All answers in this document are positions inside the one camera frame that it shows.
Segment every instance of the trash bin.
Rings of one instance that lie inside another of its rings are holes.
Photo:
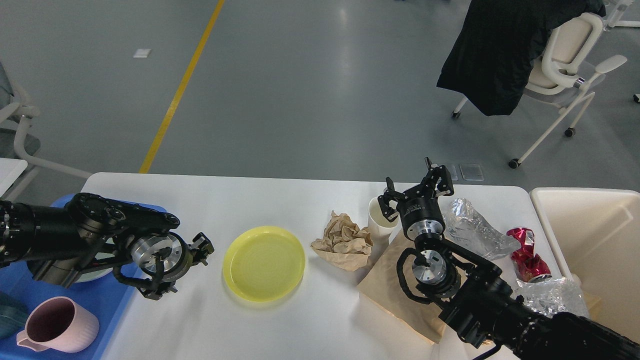
[[[597,321],[640,342],[640,193],[537,188],[531,200],[562,275],[602,298]]]

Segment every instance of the chair armrest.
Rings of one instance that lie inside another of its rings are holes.
[[[606,59],[605,61],[599,63],[598,65],[596,65],[596,72],[599,74],[606,74],[611,70],[617,69],[618,67],[620,67],[620,65],[626,62],[627,62],[626,57],[622,55],[614,55]]]
[[[578,75],[565,75],[560,72],[560,68],[553,61],[542,61],[542,73],[549,80],[555,82],[563,88],[571,88],[580,78]]]
[[[33,99],[31,98],[29,93],[27,93],[27,90],[22,87],[22,85],[16,82],[11,82],[11,87],[13,88],[13,92],[18,95],[18,98],[23,105],[29,106],[33,104]]]
[[[0,122],[3,122],[6,119],[8,119],[11,115],[13,115],[13,113],[15,113],[16,110],[18,110],[19,107],[20,107],[19,102],[12,102],[11,104],[0,109]]]

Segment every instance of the robotic arm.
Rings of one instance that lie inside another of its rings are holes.
[[[407,191],[395,191],[387,178],[387,189],[378,197],[389,221],[400,216],[404,235],[414,242],[397,262],[400,287],[407,297],[442,309],[439,318],[456,331],[460,340],[479,347],[493,340],[496,347],[477,359],[486,359],[501,346],[520,359],[640,359],[640,345],[582,316],[558,313],[547,318],[526,308],[522,297],[500,278],[502,270],[491,261],[444,238],[445,224],[438,196],[453,195],[451,175],[445,166],[435,167],[427,159],[428,173]],[[396,201],[396,209],[390,201]],[[414,257],[413,274],[418,280],[415,295],[404,278],[403,266]],[[467,280],[461,284],[459,271]]]
[[[82,274],[113,268],[118,282],[158,300],[214,252],[203,233],[187,245],[171,232],[179,225],[173,214],[90,193],[78,193],[64,209],[0,201],[0,267],[27,261],[34,280],[66,288]],[[99,252],[110,256],[97,260]],[[123,275],[120,268],[132,262],[151,279]]]

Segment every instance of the white paper cup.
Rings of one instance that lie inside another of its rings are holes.
[[[376,240],[382,239],[387,239],[388,244],[389,235],[391,235],[394,228],[398,225],[398,220],[399,217],[396,217],[393,222],[389,222],[384,215],[382,215],[377,196],[369,201],[369,232],[374,239],[374,244]]]

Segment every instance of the crushed red can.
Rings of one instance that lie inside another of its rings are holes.
[[[507,235],[518,240],[521,244],[520,250],[511,254],[511,260],[513,260],[520,280],[538,282],[551,277],[551,270],[549,270],[547,263],[533,251],[536,244],[533,230],[526,227],[516,227],[507,231]]]

